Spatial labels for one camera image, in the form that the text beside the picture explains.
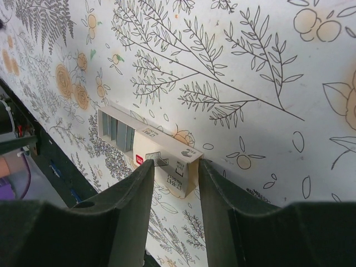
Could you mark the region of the small staple box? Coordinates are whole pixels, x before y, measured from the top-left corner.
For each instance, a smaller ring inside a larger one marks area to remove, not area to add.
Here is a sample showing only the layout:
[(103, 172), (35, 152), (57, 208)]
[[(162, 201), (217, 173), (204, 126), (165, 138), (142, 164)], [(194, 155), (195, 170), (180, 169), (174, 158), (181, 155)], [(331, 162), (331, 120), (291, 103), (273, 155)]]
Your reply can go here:
[(155, 181), (174, 196), (184, 199), (197, 187), (202, 152), (151, 126), (136, 130), (133, 142), (134, 162), (141, 165), (152, 160)]

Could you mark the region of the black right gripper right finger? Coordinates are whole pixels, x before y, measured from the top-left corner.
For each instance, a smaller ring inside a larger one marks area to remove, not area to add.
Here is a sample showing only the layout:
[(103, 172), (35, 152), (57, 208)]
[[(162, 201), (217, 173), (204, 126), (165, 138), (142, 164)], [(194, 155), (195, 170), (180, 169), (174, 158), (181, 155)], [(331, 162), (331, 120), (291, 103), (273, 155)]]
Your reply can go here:
[(199, 162), (209, 266), (354, 266), (355, 203), (277, 207)]

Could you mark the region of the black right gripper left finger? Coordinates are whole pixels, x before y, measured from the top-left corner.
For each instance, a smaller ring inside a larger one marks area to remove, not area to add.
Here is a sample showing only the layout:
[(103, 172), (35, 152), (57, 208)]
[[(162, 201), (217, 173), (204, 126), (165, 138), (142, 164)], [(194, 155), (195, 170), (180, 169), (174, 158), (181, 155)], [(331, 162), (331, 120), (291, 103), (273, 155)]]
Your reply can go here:
[(154, 162), (146, 160), (72, 208), (2, 201), (1, 265), (143, 266), (154, 176)]

